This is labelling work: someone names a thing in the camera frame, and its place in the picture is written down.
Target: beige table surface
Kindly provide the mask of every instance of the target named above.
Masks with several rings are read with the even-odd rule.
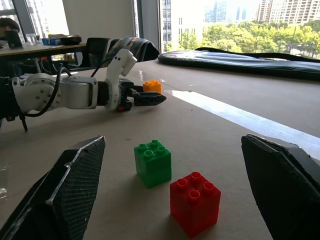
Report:
[[[89,76],[92,71],[80,72]],[[96,77],[103,81],[106,69]],[[319,91],[314,82],[137,63],[128,79],[141,85],[155,78],[164,90],[195,91],[245,111],[320,137]],[[241,137],[252,131],[164,93],[156,107],[130,112],[57,109],[2,124],[0,225],[28,189],[62,151],[95,136],[105,136],[100,182],[85,240],[188,239],[170,217],[169,185],[146,189],[136,175],[134,147],[158,139],[172,152],[172,182],[200,171],[222,192],[218,223],[195,239],[271,240],[247,177]]]
[[[0,49],[0,57],[6,56],[6,55],[47,52],[50,50],[57,50],[57,49],[64,50],[64,49],[81,48],[85,46],[86,46],[86,43],[81,43],[77,45],[56,45],[56,46],[43,45],[43,44],[35,44],[35,45],[24,44],[23,48],[21,49],[10,49],[8,45],[5,45],[3,46],[2,49]]]

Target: lego stud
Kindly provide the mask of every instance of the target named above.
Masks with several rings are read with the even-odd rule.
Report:
[[[151,146],[152,147],[158,147],[158,145],[159,145],[159,141],[158,140],[152,140],[151,141]]]
[[[194,184],[200,183],[201,181],[201,173],[198,171],[194,171],[191,173],[191,182]]]
[[[139,151],[145,151],[147,150],[147,145],[146,144],[140,144],[139,147],[138,147]]]
[[[190,190],[188,199],[190,203],[196,204],[200,200],[200,192],[195,189]]]
[[[146,158],[151,158],[153,154],[154,154],[154,152],[151,151],[151,150],[147,150],[147,151],[144,152],[144,156]]]
[[[178,179],[178,181],[176,181],[176,187],[179,189],[179,190],[184,190],[187,188],[187,185],[188,185],[188,181],[184,178],[180,178]]]
[[[164,146],[158,146],[158,154],[162,155],[166,152],[166,148]]]
[[[214,189],[215,189],[215,186],[209,181],[203,184],[203,193],[206,196],[211,195],[214,192]]]

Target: green lego block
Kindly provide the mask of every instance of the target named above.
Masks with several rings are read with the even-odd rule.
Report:
[[[134,148],[136,173],[149,189],[171,180],[171,152],[158,140]]]

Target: black cable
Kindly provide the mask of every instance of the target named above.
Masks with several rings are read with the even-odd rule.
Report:
[[[108,57],[107,59],[103,60],[100,65],[94,70],[94,72],[92,73],[92,75],[90,76],[91,78],[93,78],[96,73],[98,72],[98,70],[103,66],[103,64],[105,64],[107,61],[112,61],[112,59],[114,59],[113,57]]]
[[[50,97],[48,103],[45,105],[45,107],[40,112],[38,112],[38,113],[25,113],[24,114],[25,116],[31,117],[31,118],[39,117],[50,108],[50,106],[54,102],[56,95],[57,95],[57,92],[59,90],[59,84],[60,84],[60,78],[61,78],[62,72],[66,72],[69,76],[72,76],[67,68],[61,67],[57,72],[54,89],[53,89],[53,92],[51,94],[51,97]]]

